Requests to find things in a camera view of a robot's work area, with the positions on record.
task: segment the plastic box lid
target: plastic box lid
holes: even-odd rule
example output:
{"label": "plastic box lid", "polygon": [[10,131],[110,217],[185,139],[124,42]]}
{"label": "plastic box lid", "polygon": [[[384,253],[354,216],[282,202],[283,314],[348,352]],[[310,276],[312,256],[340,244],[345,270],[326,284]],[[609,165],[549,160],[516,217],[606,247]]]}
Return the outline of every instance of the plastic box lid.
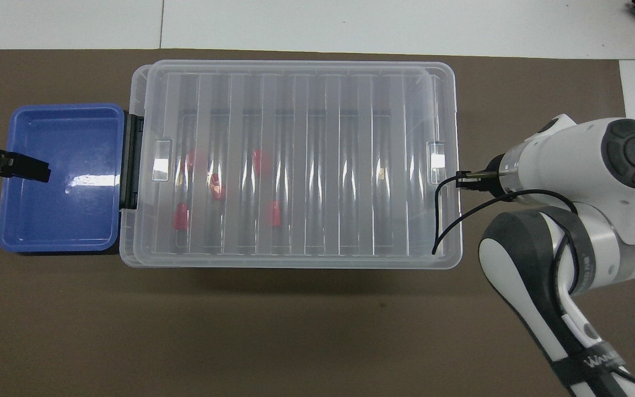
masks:
{"label": "plastic box lid", "polygon": [[[444,63],[168,60],[134,73],[144,116],[130,266],[448,269],[434,188],[457,169]],[[459,215],[444,189],[441,222]]]}

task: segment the red object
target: red object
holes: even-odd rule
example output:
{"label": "red object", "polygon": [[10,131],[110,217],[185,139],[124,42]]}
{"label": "red object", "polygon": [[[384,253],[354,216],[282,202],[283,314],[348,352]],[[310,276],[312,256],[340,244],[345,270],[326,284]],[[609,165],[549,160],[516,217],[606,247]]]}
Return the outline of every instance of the red object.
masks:
{"label": "red object", "polygon": [[215,200],[224,200],[225,194],[227,192],[224,191],[224,186],[219,183],[218,174],[212,174],[212,176],[209,177],[209,190],[212,191],[212,197]]}
{"label": "red object", "polygon": [[261,175],[261,149],[256,149],[251,156],[251,164],[254,167],[256,176]]}
{"label": "red object", "polygon": [[187,219],[189,219],[189,211],[187,204],[178,203],[176,206],[176,214],[173,217],[173,228],[176,230],[187,230]]}
{"label": "red object", "polygon": [[278,205],[278,201],[274,200],[274,208],[271,211],[271,226],[279,227],[281,225],[281,208]]}
{"label": "red object", "polygon": [[195,165],[195,149],[187,152],[185,163],[187,164],[187,172],[192,172],[192,167]]}

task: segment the blue plastic tray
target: blue plastic tray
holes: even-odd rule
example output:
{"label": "blue plastic tray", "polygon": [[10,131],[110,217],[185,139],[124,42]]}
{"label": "blue plastic tray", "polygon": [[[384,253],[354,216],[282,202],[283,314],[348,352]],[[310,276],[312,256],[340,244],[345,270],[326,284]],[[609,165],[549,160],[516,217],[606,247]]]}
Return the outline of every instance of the blue plastic tray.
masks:
{"label": "blue plastic tray", "polygon": [[114,104],[23,106],[7,150],[50,164],[50,181],[3,181],[0,246],[14,252],[103,251],[119,232],[125,116]]}

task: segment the brown mat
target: brown mat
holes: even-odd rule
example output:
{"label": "brown mat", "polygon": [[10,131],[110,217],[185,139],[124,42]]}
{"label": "brown mat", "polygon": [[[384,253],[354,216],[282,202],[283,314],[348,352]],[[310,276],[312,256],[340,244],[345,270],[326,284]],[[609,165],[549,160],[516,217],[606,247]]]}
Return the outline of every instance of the brown mat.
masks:
{"label": "brown mat", "polygon": [[[111,101],[162,58],[444,61],[462,169],[559,113],[623,116],[617,61],[205,50],[0,51],[0,147],[21,105]],[[464,192],[463,208],[488,199]],[[0,249],[0,395],[567,395],[487,284],[466,221],[451,271],[146,269]],[[635,281],[578,299],[635,373]]]}

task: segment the black strap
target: black strap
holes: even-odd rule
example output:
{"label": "black strap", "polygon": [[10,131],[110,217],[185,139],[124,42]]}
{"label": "black strap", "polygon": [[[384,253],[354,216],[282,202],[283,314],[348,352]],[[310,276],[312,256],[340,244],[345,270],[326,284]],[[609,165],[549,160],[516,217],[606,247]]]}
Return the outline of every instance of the black strap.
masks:
{"label": "black strap", "polygon": [[570,291],[571,296],[587,291],[594,281],[597,263],[592,240],[582,223],[582,219],[577,214],[562,208],[543,207],[537,210],[550,216],[560,228],[567,231],[567,234],[572,239],[570,249],[575,256],[577,269],[575,269],[574,286],[572,291]]}
{"label": "black strap", "polygon": [[578,354],[556,361],[550,367],[562,385],[570,387],[609,374],[624,364],[626,363],[614,347],[603,341]]}

